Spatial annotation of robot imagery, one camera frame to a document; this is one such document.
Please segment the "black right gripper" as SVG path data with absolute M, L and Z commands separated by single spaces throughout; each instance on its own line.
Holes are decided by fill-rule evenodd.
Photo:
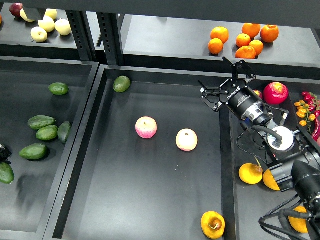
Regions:
M 231 78 L 219 87 L 212 88 L 198 80 L 201 101 L 214 112 L 218 112 L 225 104 L 239 120 L 258 119 L 263 114 L 262 99 L 247 86 L 257 79 L 256 74 L 243 59 L 232 63 L 224 56 L 222 60 L 231 67 Z

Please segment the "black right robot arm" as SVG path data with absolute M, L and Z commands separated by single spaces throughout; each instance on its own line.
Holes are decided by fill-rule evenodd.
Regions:
M 200 99 L 216 113 L 222 106 L 227 106 L 241 121 L 244 131 L 261 136 L 267 154 L 264 162 L 277 186 L 282 192 L 294 190 L 294 197 L 306 208 L 305 213 L 297 212 L 284 208 L 284 202 L 259 219 L 260 227 L 279 239 L 287 236 L 289 240 L 301 240 L 303 237 L 293 232 L 289 218 L 302 219 L 306 221 L 309 238 L 318 240 L 320 147 L 302 126 L 295 130 L 284 126 L 289 114 L 287 110 L 279 109 L 282 119 L 275 123 L 272 106 L 248 86 L 256 79 L 256 74 L 243 59 L 232 63 L 224 57 L 223 61 L 231 67 L 231 77 L 220 86 L 202 85 Z

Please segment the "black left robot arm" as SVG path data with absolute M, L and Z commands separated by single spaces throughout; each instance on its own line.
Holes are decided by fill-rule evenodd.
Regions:
M 12 156 L 12 152 L 3 144 L 0 144 L 0 162 L 11 165 L 9 158 Z

